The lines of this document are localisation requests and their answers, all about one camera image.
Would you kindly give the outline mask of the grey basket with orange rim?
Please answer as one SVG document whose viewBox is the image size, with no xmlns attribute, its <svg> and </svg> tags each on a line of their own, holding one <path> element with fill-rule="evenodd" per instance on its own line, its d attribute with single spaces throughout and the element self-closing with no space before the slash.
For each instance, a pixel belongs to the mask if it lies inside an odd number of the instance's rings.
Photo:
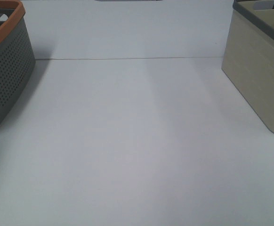
<svg viewBox="0 0 274 226">
<path fill-rule="evenodd" d="M 29 81 L 35 57 L 19 0 L 0 0 L 0 124 L 13 108 Z"/>
</svg>

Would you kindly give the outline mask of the beige plastic basket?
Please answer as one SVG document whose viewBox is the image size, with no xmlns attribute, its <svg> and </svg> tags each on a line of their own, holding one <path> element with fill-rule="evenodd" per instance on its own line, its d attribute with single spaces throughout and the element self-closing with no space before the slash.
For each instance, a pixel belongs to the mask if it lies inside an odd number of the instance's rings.
<svg viewBox="0 0 274 226">
<path fill-rule="evenodd" d="M 274 0 L 235 0 L 222 70 L 274 133 Z"/>
</svg>

